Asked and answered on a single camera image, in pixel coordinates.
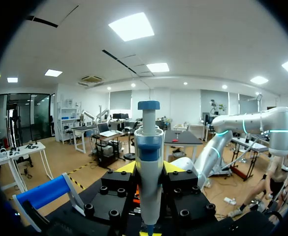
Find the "laptop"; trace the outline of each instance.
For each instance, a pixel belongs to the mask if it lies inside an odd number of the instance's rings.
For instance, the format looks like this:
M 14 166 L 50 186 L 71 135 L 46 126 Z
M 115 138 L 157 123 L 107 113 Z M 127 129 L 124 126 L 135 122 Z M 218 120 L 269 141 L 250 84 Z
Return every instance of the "laptop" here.
M 117 134 L 116 132 L 109 130 L 109 126 L 106 122 L 97 124 L 97 127 L 99 130 L 99 134 L 104 137 L 110 137 Z

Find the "person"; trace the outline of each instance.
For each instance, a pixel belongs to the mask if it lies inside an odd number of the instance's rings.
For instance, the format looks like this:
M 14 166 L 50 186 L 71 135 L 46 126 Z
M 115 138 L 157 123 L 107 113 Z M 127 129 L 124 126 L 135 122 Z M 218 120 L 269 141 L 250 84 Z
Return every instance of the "person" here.
M 273 160 L 267 170 L 267 173 L 263 175 L 263 178 L 259 181 L 257 186 L 250 191 L 245 198 L 243 204 L 236 210 L 231 211 L 228 216 L 233 218 L 237 215 L 241 215 L 245 207 L 251 203 L 256 195 L 266 191 L 266 199 L 271 196 L 275 197 L 282 189 L 284 181 L 288 176 L 288 155 L 287 156 L 274 156 Z M 284 191 L 278 196 L 279 202 L 277 210 L 284 202 Z

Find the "white robotic arm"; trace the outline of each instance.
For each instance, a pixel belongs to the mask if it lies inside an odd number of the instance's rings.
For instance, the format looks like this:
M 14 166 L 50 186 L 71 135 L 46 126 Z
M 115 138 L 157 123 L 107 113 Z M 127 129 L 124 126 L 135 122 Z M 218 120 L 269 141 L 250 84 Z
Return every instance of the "white robotic arm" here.
M 269 152 L 279 156 L 288 154 L 288 107 L 277 107 L 253 114 L 219 116 L 213 120 L 212 125 L 216 135 L 208 142 L 194 164 L 199 187 L 204 185 L 225 145 L 231 141 L 232 132 L 259 134 L 268 130 Z

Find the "bare leg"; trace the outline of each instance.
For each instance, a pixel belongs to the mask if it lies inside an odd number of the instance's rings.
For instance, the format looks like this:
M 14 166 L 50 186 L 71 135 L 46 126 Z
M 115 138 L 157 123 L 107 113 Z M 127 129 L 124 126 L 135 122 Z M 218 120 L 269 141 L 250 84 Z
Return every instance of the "bare leg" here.
M 278 211 L 282 205 L 284 203 L 284 200 L 283 200 L 283 196 L 282 196 L 282 193 L 278 196 L 278 203 L 277 203 L 277 207 L 276 207 L 276 211 Z
M 248 205 L 250 202 L 256 197 L 257 194 L 261 193 L 263 190 L 265 190 L 265 180 L 262 179 L 257 186 L 254 187 L 244 200 L 243 204 Z

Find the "office chair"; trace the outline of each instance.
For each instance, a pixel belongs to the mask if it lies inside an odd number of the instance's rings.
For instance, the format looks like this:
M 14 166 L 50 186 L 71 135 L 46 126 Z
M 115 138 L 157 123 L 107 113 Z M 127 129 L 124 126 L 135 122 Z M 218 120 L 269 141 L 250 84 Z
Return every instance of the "office chair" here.
M 68 130 L 69 129 L 69 126 L 68 125 L 65 125 L 64 126 L 64 130 L 66 131 L 66 134 L 69 134 L 69 142 L 68 144 L 72 145 L 74 144 L 74 142 L 71 140 L 71 134 L 73 133 L 72 130 Z
M 68 194 L 73 208 L 85 216 L 83 210 L 84 203 L 75 191 L 66 173 L 63 173 L 61 176 L 58 176 L 47 183 L 28 190 L 27 192 L 13 195 L 12 198 L 19 208 L 20 213 L 23 214 L 36 231 L 41 232 L 49 221 L 36 210 L 49 204 L 65 193 Z

